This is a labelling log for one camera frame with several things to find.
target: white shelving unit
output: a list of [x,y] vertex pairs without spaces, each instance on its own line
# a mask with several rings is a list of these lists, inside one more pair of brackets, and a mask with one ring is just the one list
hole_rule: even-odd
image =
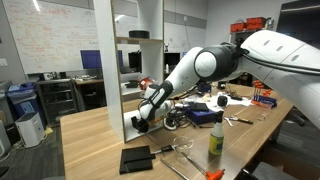
[[[138,0],[137,30],[146,30],[150,39],[116,37],[114,22],[114,1],[94,0],[95,17],[98,30],[99,47],[103,66],[108,116],[113,129],[124,142],[141,136],[124,118],[122,90],[118,66],[118,44],[135,44],[142,52],[142,74],[163,81],[163,0]],[[150,131],[161,125],[153,126]]]

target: orange handle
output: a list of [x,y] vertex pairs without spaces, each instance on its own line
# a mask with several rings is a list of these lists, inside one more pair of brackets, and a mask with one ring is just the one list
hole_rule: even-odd
[[224,174],[224,169],[218,170],[214,173],[206,172],[207,180],[219,180]]

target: wooden table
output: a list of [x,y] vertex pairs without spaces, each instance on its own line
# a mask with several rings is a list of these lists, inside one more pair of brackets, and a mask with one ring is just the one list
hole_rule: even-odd
[[[252,96],[253,89],[245,86],[231,86],[241,96]],[[190,179],[205,179],[189,162],[176,160],[174,152],[166,156],[159,154],[153,160],[153,170],[119,175],[121,150],[136,146],[149,145],[151,151],[171,144],[172,140],[184,135],[194,139],[190,157],[209,171],[224,168],[222,179],[234,179],[241,168],[246,166],[258,150],[268,140],[273,131],[292,108],[292,104],[272,92],[271,97],[278,99],[278,107],[267,109],[259,106],[227,106],[225,116],[237,115],[254,122],[253,125],[233,122],[230,127],[223,122],[225,133],[223,153],[211,156],[208,153],[210,128],[180,128],[176,131],[156,130],[143,137],[124,144],[112,130],[108,122],[106,107],[65,116],[61,119],[62,145],[65,174],[67,179],[180,179],[168,169],[161,158],[168,161]],[[124,111],[137,108],[140,100],[124,103]],[[264,121],[257,120],[266,116]]]

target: computer monitor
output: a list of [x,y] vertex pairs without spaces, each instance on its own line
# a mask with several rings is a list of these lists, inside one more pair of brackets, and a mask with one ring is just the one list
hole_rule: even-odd
[[[81,50],[83,69],[102,68],[100,50]],[[122,50],[118,50],[119,67],[123,67]]]
[[164,64],[169,67],[176,66],[180,61],[180,53],[164,53]]
[[135,68],[138,72],[141,72],[141,52],[128,53],[129,67]]

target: gray wall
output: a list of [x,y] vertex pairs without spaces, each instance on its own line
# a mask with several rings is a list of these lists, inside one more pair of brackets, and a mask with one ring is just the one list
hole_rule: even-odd
[[207,17],[206,46],[228,42],[230,24],[251,17],[272,17],[274,30],[282,3],[295,0],[210,0]]
[[[44,0],[46,2],[59,3],[64,5],[82,7],[93,9],[92,0]],[[206,28],[207,7],[209,0],[164,0],[165,3],[165,21],[170,24],[184,25],[183,17],[187,16],[187,26],[194,29]],[[117,13],[128,12],[128,7],[135,7],[134,3],[129,1],[121,1],[121,6],[117,9]],[[3,0],[0,3],[0,38],[2,43],[0,44],[0,58],[7,59],[8,66],[0,67],[0,81],[11,80],[14,84],[20,84],[26,81],[34,81],[37,76],[25,75],[22,64],[19,58],[19,54],[13,39],[13,35],[10,29],[10,25],[3,6]],[[205,38],[199,40],[197,45],[204,46]],[[67,72],[68,76],[74,77],[81,74],[90,74],[87,71],[73,71]]]

